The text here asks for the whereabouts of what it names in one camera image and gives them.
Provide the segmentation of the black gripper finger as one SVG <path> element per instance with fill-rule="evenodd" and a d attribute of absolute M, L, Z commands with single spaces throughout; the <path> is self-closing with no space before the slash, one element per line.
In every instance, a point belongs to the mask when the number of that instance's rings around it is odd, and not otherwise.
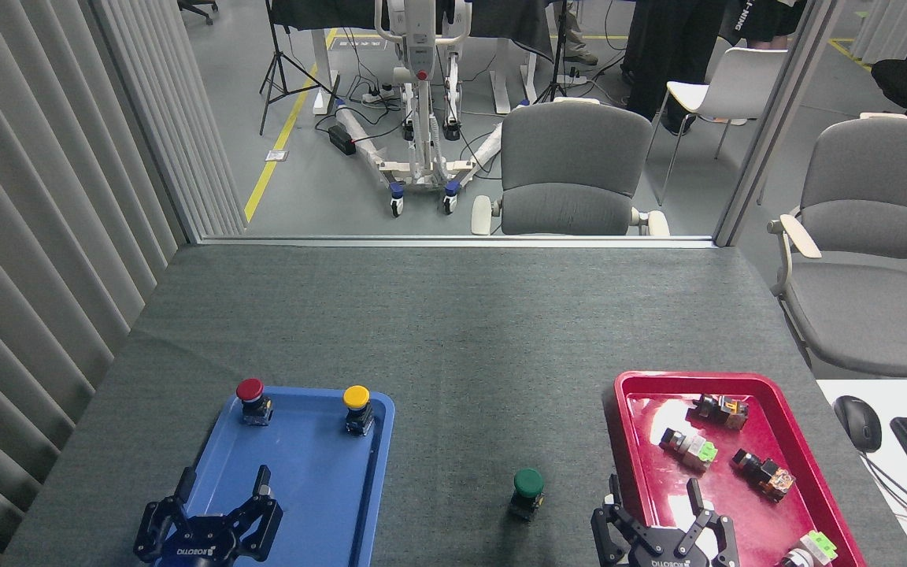
<path fill-rule="evenodd" d="M 229 552 L 231 562 L 240 557 L 257 562 L 268 559 L 283 517 L 280 503 L 273 498 L 270 480 L 270 468 L 260 465 L 251 498 L 229 513 L 227 523 L 233 542 Z"/>
<path fill-rule="evenodd" d="M 176 490 L 170 496 L 154 500 L 145 506 L 133 544 L 133 553 L 142 562 L 152 562 L 161 556 L 170 527 L 189 532 L 186 502 L 194 486 L 195 469 L 186 467 Z"/>
<path fill-rule="evenodd" d="M 591 514 L 590 524 L 601 566 L 639 566 L 633 552 L 641 545 L 643 524 L 623 506 L 618 475 L 609 475 L 609 493 Z M 618 543 L 612 538 L 610 525 L 614 525 L 625 542 Z"/>
<path fill-rule="evenodd" d="M 695 515 L 692 525 L 683 537 L 683 559 L 687 566 L 705 566 L 705 553 L 696 542 L 703 531 L 710 530 L 716 538 L 716 556 L 709 561 L 709 566 L 738 566 L 740 556 L 735 542 L 735 525 L 727 514 L 718 514 L 705 505 L 698 480 L 688 480 L 685 484 L 690 507 Z"/>

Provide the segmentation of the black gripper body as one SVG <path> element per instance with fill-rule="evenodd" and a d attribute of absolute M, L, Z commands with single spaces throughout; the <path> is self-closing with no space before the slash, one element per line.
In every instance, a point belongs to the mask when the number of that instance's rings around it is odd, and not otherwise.
<path fill-rule="evenodd" d="M 234 521 L 225 516 L 198 516 L 161 546 L 156 566 L 233 566 L 238 556 Z"/>
<path fill-rule="evenodd" d="M 627 553 L 630 566 L 709 566 L 709 559 L 694 542 L 685 541 L 679 528 L 646 528 L 637 532 Z"/>

